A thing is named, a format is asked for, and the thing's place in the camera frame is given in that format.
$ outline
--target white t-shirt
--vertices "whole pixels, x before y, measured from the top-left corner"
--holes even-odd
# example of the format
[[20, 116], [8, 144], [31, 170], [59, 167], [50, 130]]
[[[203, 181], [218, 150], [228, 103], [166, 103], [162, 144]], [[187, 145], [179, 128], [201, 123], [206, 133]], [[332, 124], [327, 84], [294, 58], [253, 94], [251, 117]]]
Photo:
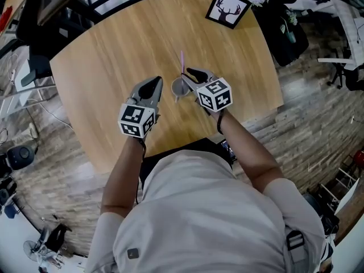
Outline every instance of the white t-shirt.
[[179, 151], [158, 162], [125, 219], [100, 216], [85, 273], [282, 273], [286, 225], [304, 234], [318, 265], [324, 229], [293, 182], [276, 179], [261, 194], [219, 156]]

